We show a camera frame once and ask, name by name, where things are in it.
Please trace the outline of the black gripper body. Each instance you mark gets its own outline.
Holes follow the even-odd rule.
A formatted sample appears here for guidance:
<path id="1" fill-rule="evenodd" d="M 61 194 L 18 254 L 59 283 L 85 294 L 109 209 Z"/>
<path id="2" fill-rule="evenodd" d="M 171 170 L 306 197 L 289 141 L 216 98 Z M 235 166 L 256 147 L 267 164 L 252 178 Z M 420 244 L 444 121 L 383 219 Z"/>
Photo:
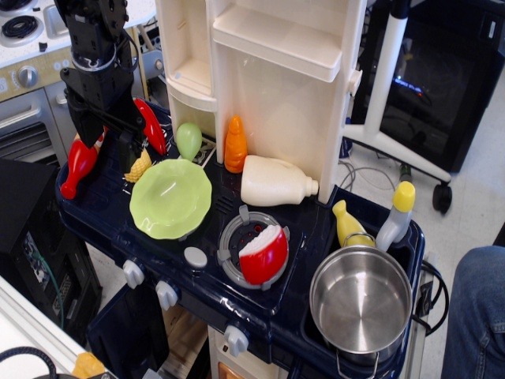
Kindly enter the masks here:
<path id="1" fill-rule="evenodd" d="M 137 109 L 133 104 L 133 67 L 108 66 L 98 71 L 65 68 L 60 77 L 66 85 L 73 123 L 84 114 L 93 114 L 103 126 L 120 134 L 137 137 Z"/>

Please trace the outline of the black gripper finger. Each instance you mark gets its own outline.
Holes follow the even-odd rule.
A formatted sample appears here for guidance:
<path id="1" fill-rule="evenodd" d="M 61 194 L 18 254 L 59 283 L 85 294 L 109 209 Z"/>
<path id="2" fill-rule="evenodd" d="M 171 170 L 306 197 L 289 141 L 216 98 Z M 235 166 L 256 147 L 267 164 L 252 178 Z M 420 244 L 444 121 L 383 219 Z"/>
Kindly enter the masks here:
<path id="1" fill-rule="evenodd" d="M 132 166 L 140 158 L 142 141 L 132 132 L 121 132 L 118 138 L 119 164 L 122 172 L 128 174 Z"/>
<path id="2" fill-rule="evenodd" d="M 93 114 L 81 115 L 74 124 L 87 148 L 91 148 L 103 133 L 103 124 Z"/>

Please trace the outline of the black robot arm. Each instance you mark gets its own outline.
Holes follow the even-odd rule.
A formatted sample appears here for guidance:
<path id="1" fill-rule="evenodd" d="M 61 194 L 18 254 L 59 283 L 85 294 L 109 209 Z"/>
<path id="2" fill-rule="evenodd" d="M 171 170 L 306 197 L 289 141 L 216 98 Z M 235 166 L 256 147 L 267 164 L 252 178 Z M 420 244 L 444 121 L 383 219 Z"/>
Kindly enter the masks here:
<path id="1" fill-rule="evenodd" d="M 69 113 L 81 140 L 92 147 L 105 128 L 118 138 L 118 161 L 130 172 L 143 150 L 146 122 L 133 101 L 137 63 L 125 1 L 57 1 L 69 31 L 73 67 L 63 69 Z"/>

